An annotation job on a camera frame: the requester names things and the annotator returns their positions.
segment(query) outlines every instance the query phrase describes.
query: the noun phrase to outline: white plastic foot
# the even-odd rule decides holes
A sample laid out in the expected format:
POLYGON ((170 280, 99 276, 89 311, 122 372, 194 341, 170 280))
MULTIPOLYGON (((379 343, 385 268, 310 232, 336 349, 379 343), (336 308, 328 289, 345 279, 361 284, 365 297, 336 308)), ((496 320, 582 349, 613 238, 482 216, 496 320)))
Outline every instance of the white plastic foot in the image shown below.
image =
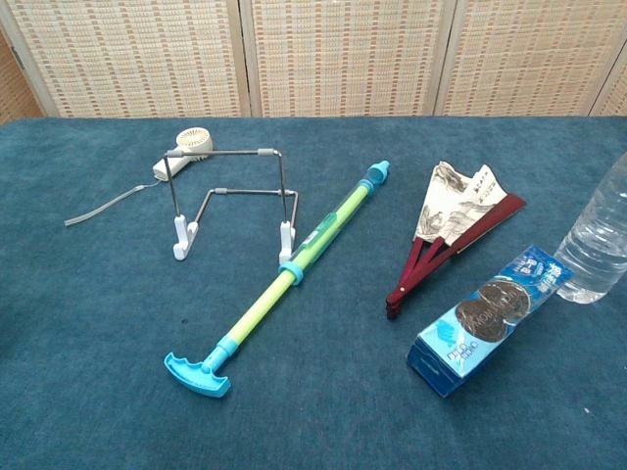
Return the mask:
POLYGON ((278 263, 282 264, 292 257, 296 229, 292 228, 290 222, 281 222, 281 252, 278 254, 278 263))
POLYGON ((174 227, 178 236, 178 243, 174 245, 174 257, 179 261, 187 258, 189 249, 192 248, 196 234, 198 233, 198 223, 185 220, 185 215, 181 214, 174 218, 174 227))

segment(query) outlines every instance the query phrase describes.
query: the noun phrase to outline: beige screen panel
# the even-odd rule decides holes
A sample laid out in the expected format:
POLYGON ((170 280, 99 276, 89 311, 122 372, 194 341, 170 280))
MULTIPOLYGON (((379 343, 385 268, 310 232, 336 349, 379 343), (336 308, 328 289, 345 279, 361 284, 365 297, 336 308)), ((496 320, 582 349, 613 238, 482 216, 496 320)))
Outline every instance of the beige screen panel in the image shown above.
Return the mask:
POLYGON ((227 1, 7 3, 60 116, 139 118, 241 116, 227 1))
POLYGON ((263 116, 432 114, 455 2, 249 6, 263 116))
POLYGON ((627 0, 458 0, 436 114, 587 115, 627 0))
POLYGON ((627 43, 603 87, 592 114, 627 116, 627 43))
POLYGON ((39 118, 41 111, 11 48, 0 34, 0 124, 20 118, 39 118))

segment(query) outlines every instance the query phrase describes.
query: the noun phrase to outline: plastic bottle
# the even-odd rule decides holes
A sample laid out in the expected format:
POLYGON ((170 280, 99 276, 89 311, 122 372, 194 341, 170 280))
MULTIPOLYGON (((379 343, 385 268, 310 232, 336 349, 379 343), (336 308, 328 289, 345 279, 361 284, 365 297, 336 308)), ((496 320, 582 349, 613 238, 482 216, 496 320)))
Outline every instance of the plastic bottle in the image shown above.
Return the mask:
POLYGON ((578 304, 602 298, 627 270, 627 153, 605 175, 555 257, 574 273, 557 293, 578 304))

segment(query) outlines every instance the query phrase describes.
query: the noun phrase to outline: white mini fan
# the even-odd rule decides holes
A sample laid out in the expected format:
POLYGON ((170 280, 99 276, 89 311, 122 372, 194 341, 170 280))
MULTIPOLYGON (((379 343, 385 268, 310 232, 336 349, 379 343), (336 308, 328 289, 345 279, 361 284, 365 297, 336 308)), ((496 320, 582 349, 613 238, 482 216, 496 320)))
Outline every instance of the white mini fan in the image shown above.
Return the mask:
MULTIPOLYGON (((168 157, 169 171, 174 177, 190 162, 198 162, 208 157, 214 149, 214 142, 209 130, 203 127, 190 127, 176 136, 176 148, 170 154, 179 153, 180 157, 168 157)), ((153 166, 155 177, 161 181, 168 181, 166 164, 163 159, 153 166)))

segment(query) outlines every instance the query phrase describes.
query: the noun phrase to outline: blue-green tablecloth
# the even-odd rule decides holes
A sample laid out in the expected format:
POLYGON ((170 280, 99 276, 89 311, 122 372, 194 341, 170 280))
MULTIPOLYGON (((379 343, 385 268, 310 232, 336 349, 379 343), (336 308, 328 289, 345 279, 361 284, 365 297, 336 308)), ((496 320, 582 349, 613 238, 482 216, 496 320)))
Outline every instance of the blue-green tablecloth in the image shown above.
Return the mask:
MULTIPOLYGON (((625 280, 594 305, 553 297, 448 399, 406 356, 415 335, 528 245, 552 253, 611 163, 627 117, 38 119, 0 127, 0 468, 625 468, 625 280), (172 255, 167 184, 66 228, 140 183, 183 128, 276 147, 298 240, 372 163, 385 186, 221 370, 181 387, 276 275, 278 198, 212 202, 172 255), (385 316, 433 165, 488 164, 527 207, 385 316)), ((276 162, 215 157, 176 178, 193 217, 213 187, 278 188, 276 162)))

